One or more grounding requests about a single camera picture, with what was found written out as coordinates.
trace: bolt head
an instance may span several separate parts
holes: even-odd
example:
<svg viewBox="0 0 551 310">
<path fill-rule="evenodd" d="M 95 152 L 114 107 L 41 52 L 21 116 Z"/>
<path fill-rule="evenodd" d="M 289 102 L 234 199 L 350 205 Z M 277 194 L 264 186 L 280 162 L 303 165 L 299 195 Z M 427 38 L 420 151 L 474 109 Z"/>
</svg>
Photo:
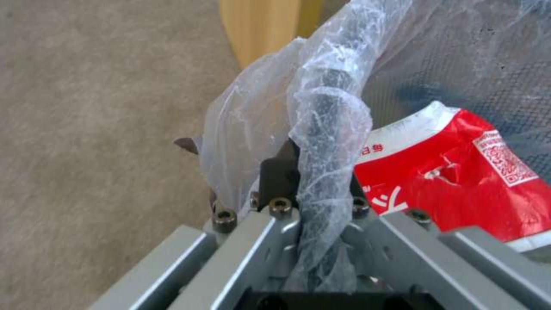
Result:
<svg viewBox="0 0 551 310">
<path fill-rule="evenodd" d="M 278 197 L 270 200 L 268 208 L 270 215 L 278 220 L 283 220 L 291 216 L 291 208 L 293 204 L 287 198 Z"/>
<path fill-rule="evenodd" d="M 352 205 L 352 218 L 359 219 L 368 215 L 371 206 L 363 197 L 354 197 L 354 204 Z"/>
<path fill-rule="evenodd" d="M 219 233 L 230 233 L 236 226 L 237 214 L 233 210 L 216 210 L 212 216 L 212 227 Z"/>
</svg>

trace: red packaging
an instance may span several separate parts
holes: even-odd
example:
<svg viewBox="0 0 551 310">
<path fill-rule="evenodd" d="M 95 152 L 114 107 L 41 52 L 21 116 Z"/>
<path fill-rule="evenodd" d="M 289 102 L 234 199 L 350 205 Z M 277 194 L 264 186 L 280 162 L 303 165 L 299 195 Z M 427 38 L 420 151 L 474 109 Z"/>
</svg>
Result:
<svg viewBox="0 0 551 310">
<path fill-rule="evenodd" d="M 434 101 L 372 131 L 355 174 L 379 215 L 423 209 L 443 232 L 478 226 L 520 251 L 551 241 L 551 188 L 469 111 Z"/>
</svg>

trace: metal frame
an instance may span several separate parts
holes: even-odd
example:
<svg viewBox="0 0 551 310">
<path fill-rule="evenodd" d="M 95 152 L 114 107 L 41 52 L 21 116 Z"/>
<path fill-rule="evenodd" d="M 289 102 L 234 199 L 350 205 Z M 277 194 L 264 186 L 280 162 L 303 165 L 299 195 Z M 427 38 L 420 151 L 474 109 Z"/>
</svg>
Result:
<svg viewBox="0 0 551 310">
<path fill-rule="evenodd" d="M 285 268 L 275 267 L 284 248 L 298 238 L 299 213 L 291 211 L 284 220 L 250 212 L 169 309 L 232 309 L 247 289 L 260 290 L 273 272 L 286 276 Z"/>
<path fill-rule="evenodd" d="M 353 247 L 356 270 L 397 292 L 421 286 L 446 309 L 525 309 L 401 212 L 352 222 L 343 240 Z"/>
<path fill-rule="evenodd" d="M 181 226 L 89 309 L 166 308 L 215 251 L 213 235 Z"/>
</svg>

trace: crumpled plastic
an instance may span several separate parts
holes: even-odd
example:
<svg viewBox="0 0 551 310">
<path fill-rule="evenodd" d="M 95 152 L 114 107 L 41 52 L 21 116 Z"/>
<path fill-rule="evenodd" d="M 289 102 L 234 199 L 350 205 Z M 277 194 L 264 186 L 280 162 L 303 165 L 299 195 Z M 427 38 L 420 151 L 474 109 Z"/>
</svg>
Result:
<svg viewBox="0 0 551 310">
<path fill-rule="evenodd" d="M 287 105 L 289 137 L 300 148 L 296 200 L 302 234 L 288 290 L 356 289 L 344 245 L 335 242 L 352 219 L 352 171 L 371 130 L 369 109 L 359 95 L 410 4 L 352 1 L 300 51 L 302 66 L 287 90 Z"/>
<path fill-rule="evenodd" d="M 301 148 L 304 229 L 286 289 L 354 290 L 339 235 L 351 217 L 348 185 L 371 122 L 384 126 L 432 100 L 459 106 L 496 126 L 551 180 L 550 6 L 352 0 L 308 40 L 249 66 L 213 102 L 199 159 L 225 207 L 247 208 L 260 163 L 288 137 Z"/>
</svg>

